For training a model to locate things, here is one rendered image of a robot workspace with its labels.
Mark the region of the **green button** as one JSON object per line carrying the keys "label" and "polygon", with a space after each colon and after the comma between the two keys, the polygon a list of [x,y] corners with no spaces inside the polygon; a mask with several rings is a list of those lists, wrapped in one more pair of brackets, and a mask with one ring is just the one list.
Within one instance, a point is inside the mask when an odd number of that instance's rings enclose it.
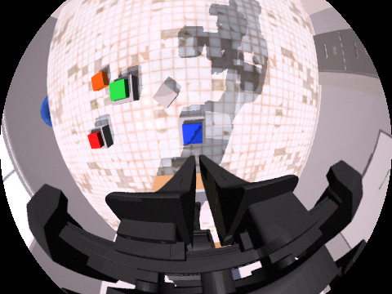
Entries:
{"label": "green button", "polygon": [[112,105],[127,104],[138,98],[137,76],[127,75],[110,81],[110,99]]}

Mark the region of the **blue button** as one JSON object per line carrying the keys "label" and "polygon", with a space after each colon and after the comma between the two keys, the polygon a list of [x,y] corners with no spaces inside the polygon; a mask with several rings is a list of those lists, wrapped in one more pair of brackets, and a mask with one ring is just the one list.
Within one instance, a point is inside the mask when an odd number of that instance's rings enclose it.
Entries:
{"label": "blue button", "polygon": [[205,145],[206,144],[206,119],[178,118],[180,146]]}

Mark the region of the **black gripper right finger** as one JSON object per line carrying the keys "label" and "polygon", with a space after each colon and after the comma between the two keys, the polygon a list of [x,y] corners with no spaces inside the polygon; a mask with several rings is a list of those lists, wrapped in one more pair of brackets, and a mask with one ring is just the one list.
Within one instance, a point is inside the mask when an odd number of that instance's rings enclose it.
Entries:
{"label": "black gripper right finger", "polygon": [[215,222],[221,246],[232,245],[232,235],[238,228],[248,206],[286,192],[293,192],[300,177],[295,174],[270,180],[246,182],[214,163],[205,154],[199,155],[200,176]]}

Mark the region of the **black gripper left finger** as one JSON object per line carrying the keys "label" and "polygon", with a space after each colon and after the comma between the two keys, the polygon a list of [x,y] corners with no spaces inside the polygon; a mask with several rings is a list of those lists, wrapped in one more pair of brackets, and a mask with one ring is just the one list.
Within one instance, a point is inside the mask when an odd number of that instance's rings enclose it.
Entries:
{"label": "black gripper left finger", "polygon": [[112,192],[105,202],[119,220],[176,223],[187,249],[193,251],[195,197],[196,160],[189,156],[157,192]]}

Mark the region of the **red button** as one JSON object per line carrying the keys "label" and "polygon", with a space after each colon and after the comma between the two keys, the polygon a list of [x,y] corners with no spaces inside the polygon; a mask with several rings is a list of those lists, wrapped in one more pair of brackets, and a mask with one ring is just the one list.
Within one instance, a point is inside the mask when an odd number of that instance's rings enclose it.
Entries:
{"label": "red button", "polygon": [[109,125],[100,125],[100,127],[91,128],[88,131],[89,143],[91,143],[91,149],[101,150],[108,149],[114,144],[112,140],[111,131]]}

